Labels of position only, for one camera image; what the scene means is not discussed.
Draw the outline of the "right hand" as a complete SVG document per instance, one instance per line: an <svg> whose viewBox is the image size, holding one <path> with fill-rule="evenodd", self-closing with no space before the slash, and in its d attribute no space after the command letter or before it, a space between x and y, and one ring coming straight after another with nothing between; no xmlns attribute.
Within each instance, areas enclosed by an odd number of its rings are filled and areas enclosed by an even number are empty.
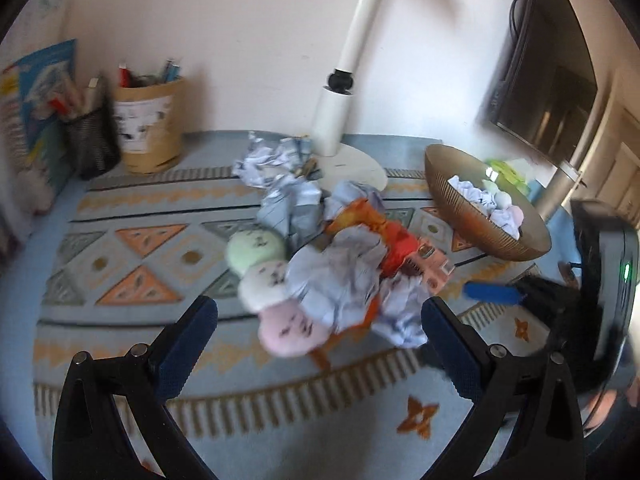
<svg viewBox="0 0 640 480"><path fill-rule="evenodd" d="M619 396L617 390L597 393L582 409L582 431L585 436L589 436L604 424Z"/></svg>

